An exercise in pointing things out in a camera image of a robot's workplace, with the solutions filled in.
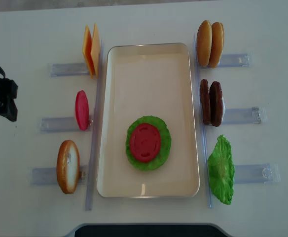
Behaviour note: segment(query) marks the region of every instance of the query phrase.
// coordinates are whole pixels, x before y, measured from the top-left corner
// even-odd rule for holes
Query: red tomato slice
[[[140,162],[150,162],[159,153],[160,134],[158,129],[148,123],[137,126],[131,134],[130,150]]]
[[[80,130],[85,131],[89,126],[89,106],[87,96],[83,90],[77,93],[75,114]]]

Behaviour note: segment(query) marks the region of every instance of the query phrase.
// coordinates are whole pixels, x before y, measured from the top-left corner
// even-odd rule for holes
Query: sesame bun
[[[223,110],[225,109],[223,104],[222,88],[218,81],[214,81],[210,86],[209,95],[211,105],[211,124],[218,127],[222,123]]]
[[[209,97],[208,81],[203,79],[200,84],[200,99],[203,113],[203,123],[208,125],[211,123],[211,107]]]
[[[208,20],[202,22],[197,34],[197,55],[201,66],[209,64],[212,47],[212,27]]]
[[[209,66],[215,68],[221,59],[224,47],[224,27],[220,22],[215,22],[212,25],[212,48],[209,60]]]
[[[73,194],[79,178],[79,153],[76,144],[71,140],[64,141],[60,146],[56,175],[62,191]]]

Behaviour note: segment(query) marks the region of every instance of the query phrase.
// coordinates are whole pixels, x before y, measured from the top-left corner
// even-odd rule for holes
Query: white table
[[[91,132],[42,135],[39,117],[73,116],[76,93],[84,89],[91,110],[96,82],[88,76],[50,78],[47,63],[82,62],[85,25],[97,22],[106,52],[115,45],[183,42],[204,19],[224,23],[224,53],[249,52],[253,67],[205,75],[222,83],[227,108],[265,106],[263,125],[221,126],[208,145],[225,134],[235,164],[276,162],[281,182],[235,185],[230,206],[214,198],[208,209],[204,162],[201,186],[187,199],[105,199],[94,194],[84,211],[86,185],[74,195],[57,186],[30,186],[33,167],[55,167],[59,145],[74,140],[81,163],[90,155]],[[211,223],[232,236],[288,236],[288,2],[209,1],[0,13],[0,65],[19,85],[18,120],[0,117],[0,236],[64,236],[84,224]]]

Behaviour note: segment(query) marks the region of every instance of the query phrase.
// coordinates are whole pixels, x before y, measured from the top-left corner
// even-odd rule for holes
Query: lettuce leaf
[[[210,188],[212,193],[224,204],[230,205],[234,194],[235,167],[229,141],[220,135],[208,159]]]
[[[156,158],[154,158],[153,160],[151,160],[150,162],[147,162],[147,163],[143,163],[143,162],[136,160],[134,158],[134,156],[132,155],[131,150],[130,150],[131,134],[134,131],[134,129],[138,125],[140,125],[141,123],[149,123],[149,124],[155,126],[158,129],[159,134],[160,134],[160,138],[161,138],[160,151],[159,151],[158,155],[156,156]],[[165,122],[158,117],[143,116],[143,117],[137,119],[129,127],[128,132],[127,132],[126,142],[125,142],[125,151],[126,151],[126,155],[128,157],[129,162],[136,169],[144,170],[144,171],[155,170],[155,169],[159,168],[160,166],[162,166],[165,163],[165,161],[167,160],[167,158],[169,156],[171,144],[172,144],[172,139],[170,137],[170,133],[169,133],[169,130],[168,130]]]

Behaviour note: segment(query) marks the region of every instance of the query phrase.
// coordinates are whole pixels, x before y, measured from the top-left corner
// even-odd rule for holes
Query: rectangular tray
[[[108,53],[97,189],[101,196],[192,197],[200,186],[189,51],[185,44],[118,46]],[[129,162],[129,126],[142,116],[165,121],[167,161],[154,171]]]

